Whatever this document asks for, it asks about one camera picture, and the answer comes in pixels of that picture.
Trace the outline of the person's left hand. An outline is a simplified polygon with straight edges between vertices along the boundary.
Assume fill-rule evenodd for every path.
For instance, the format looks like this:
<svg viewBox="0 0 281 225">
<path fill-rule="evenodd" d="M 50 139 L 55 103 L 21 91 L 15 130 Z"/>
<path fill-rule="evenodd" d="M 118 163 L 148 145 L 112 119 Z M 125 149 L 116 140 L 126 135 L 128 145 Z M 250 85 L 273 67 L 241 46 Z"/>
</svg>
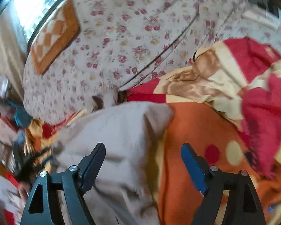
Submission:
<svg viewBox="0 0 281 225">
<path fill-rule="evenodd" d="M 21 200 L 26 203 L 28 196 L 31 191 L 31 185 L 27 182 L 20 182 L 18 185 L 18 192 L 20 194 Z"/>
</svg>

